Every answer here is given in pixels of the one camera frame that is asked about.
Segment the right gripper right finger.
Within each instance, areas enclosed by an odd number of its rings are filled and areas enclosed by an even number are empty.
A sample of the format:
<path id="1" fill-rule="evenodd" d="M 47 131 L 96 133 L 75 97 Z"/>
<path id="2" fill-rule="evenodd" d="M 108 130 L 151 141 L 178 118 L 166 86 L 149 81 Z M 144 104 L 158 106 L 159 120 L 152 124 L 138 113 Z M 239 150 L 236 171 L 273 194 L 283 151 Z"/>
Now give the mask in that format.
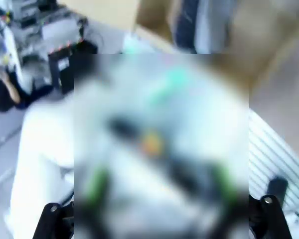
<path id="1" fill-rule="evenodd" d="M 228 239 L 234 227 L 247 223 L 244 228 L 255 239 L 291 239 L 283 204 L 289 183 L 281 175 L 270 178 L 266 194 L 256 199 L 239 191 L 231 182 L 231 176 L 222 166 L 216 166 L 214 177 L 224 197 L 224 211 L 214 226 L 215 239 Z"/>

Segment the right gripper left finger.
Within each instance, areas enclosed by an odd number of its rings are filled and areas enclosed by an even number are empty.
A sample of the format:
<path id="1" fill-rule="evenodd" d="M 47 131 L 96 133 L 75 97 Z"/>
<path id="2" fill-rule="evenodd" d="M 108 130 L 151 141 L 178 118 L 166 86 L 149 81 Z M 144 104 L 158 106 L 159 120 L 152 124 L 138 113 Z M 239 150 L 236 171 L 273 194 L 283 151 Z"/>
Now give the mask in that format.
<path id="1" fill-rule="evenodd" d="M 34 239 L 108 239 L 110 232 L 104 222 L 105 204 L 109 194 L 108 170 L 97 170 L 88 192 L 78 202 L 67 205 L 49 203 L 40 216 Z"/>

